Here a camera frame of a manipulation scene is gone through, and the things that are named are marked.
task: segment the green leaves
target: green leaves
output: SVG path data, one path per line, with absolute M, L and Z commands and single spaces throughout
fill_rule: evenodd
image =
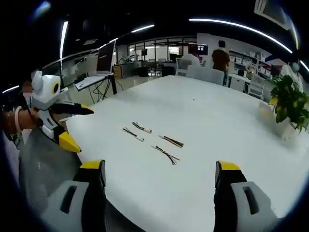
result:
M 275 106 L 276 122 L 282 122 L 288 117 L 299 131 L 307 129 L 309 96 L 299 91 L 298 85 L 289 75 L 274 77 L 271 82 L 275 85 L 271 96 L 278 99 Z

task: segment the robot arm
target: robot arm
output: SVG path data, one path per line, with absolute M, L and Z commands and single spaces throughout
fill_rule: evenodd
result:
M 80 147 L 64 127 L 54 120 L 51 112 L 68 116 L 88 115 L 94 112 L 83 104 L 60 100 L 60 96 L 64 92 L 60 91 L 60 76 L 42 75 L 41 71 L 36 71 L 31 84 L 33 88 L 32 105 L 39 109 L 38 115 L 43 122 L 43 133 L 63 149 L 81 152 Z

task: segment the floor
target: floor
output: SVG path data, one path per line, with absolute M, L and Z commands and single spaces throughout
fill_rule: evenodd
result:
M 128 88 L 132 88 L 134 86 L 143 84 L 148 81 L 152 81 L 159 78 L 158 76 L 148 76 L 148 77 L 140 77 L 140 76 L 132 76 L 125 79 L 116 79 L 116 86 L 117 86 L 117 92 L 121 92 L 123 90 L 126 90 Z M 105 92 L 107 81 L 104 81 L 101 85 L 99 83 L 99 91 L 101 93 Z M 82 91 L 78 92 L 74 85 L 69 86 L 69 95 L 72 102 L 82 103 L 88 106 L 93 105 L 94 103 L 97 103 L 98 101 L 101 101 L 102 99 L 98 100 L 99 95 L 93 93 L 93 91 L 96 89 L 96 86 L 93 85 L 90 88 L 83 89 Z M 110 86 L 107 90 L 106 97 L 112 96 L 112 86 Z

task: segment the white table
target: white table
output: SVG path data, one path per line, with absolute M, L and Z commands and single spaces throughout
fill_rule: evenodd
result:
M 286 148 L 257 120 L 259 102 L 223 86 L 166 76 L 95 104 L 93 115 L 74 116 L 67 126 L 83 150 L 82 162 L 106 160 L 107 199 L 137 226 L 147 232 L 212 231 L 217 160 L 237 164 L 270 197 L 279 217 L 286 215 L 305 181 L 309 134 L 302 133 L 296 147 Z M 153 134 L 138 130 L 132 121 Z M 183 142 L 183 149 L 158 135 Z M 181 160 L 172 166 L 150 145 Z

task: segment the glass wall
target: glass wall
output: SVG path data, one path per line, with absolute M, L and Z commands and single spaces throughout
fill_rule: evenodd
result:
M 188 44 L 196 43 L 196 37 L 180 37 L 170 39 L 158 39 L 145 41 L 142 43 L 131 44 L 128 46 L 130 55 L 139 55 L 138 60 L 153 61 L 168 61 L 171 60 L 169 55 L 185 55 L 188 54 Z M 147 49 L 147 55 L 141 56 L 142 49 Z
M 138 56 L 138 60 L 145 60 L 145 57 L 141 55 L 141 51 L 144 49 L 144 43 L 136 44 L 136 54 Z
M 170 54 L 176 54 L 176 55 L 183 54 L 183 39 L 182 38 L 169 39 L 169 55 Z
M 168 40 L 156 40 L 155 41 L 155 54 L 156 61 L 167 61 L 168 60 Z
M 147 49 L 146 61 L 154 62 L 155 61 L 155 41 L 145 42 L 145 49 Z

